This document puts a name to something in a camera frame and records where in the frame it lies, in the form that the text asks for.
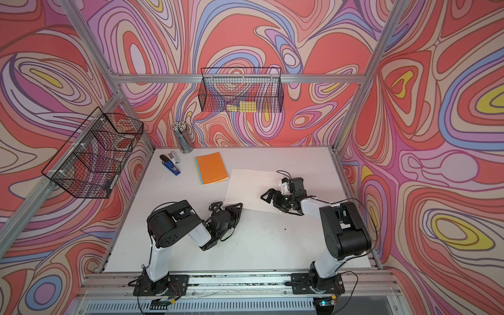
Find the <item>orange cover notebook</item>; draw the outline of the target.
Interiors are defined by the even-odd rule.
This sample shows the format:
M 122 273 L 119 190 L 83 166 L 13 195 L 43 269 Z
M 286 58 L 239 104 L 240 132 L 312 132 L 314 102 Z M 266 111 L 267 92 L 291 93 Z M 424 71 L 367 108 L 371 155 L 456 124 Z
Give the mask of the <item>orange cover notebook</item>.
M 194 160 L 201 185 L 210 185 L 228 179 L 228 173 L 219 152 L 197 156 Z

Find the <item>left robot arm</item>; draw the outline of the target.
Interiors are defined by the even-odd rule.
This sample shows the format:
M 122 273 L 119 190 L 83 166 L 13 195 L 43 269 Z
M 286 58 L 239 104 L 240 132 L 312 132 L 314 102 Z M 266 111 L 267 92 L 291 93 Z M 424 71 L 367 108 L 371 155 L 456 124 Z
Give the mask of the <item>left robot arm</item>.
M 206 220 L 201 219 L 186 200 L 163 203 L 153 210 L 146 220 L 150 258 L 136 282 L 131 282 L 134 295 L 185 295 L 182 280 L 173 280 L 169 275 L 172 247 L 190 236 L 202 251 L 210 250 L 233 235 L 242 210 L 242 203 L 223 206 L 223 202 L 214 202 L 209 206 L 211 214 Z

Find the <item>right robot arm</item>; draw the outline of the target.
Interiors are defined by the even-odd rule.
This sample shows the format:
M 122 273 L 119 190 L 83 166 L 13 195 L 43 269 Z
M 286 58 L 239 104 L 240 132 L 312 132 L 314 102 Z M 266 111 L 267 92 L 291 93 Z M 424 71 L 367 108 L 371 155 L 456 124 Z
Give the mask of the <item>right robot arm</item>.
M 366 256 L 372 241 L 355 203 L 350 200 L 326 202 L 310 196 L 300 177 L 285 177 L 280 189 L 271 188 L 261 195 L 262 201 L 282 213 L 320 219 L 325 251 L 311 263 L 306 274 L 294 273 L 286 282 L 293 294 L 334 294 L 345 292 L 341 268 L 349 261 Z

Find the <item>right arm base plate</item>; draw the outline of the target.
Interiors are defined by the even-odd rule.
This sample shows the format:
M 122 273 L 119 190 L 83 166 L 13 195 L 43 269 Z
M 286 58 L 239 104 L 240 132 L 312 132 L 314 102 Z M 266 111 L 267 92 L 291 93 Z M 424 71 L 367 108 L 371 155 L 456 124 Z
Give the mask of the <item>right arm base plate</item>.
M 340 296 L 345 293 L 345 287 L 340 274 L 329 278 L 320 278 L 312 273 L 293 273 L 291 279 L 284 283 L 291 287 L 295 295 L 330 294 Z

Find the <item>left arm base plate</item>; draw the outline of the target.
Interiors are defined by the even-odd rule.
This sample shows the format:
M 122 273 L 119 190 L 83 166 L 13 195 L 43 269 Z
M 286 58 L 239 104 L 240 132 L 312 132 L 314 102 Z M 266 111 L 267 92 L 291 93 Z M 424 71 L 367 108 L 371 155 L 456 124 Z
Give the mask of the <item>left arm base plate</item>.
M 186 274 L 168 274 L 156 282 L 149 279 L 146 274 L 142 274 L 137 279 L 130 281 L 128 286 L 134 289 L 133 295 L 137 297 L 182 297 L 186 295 L 188 281 L 189 275 Z

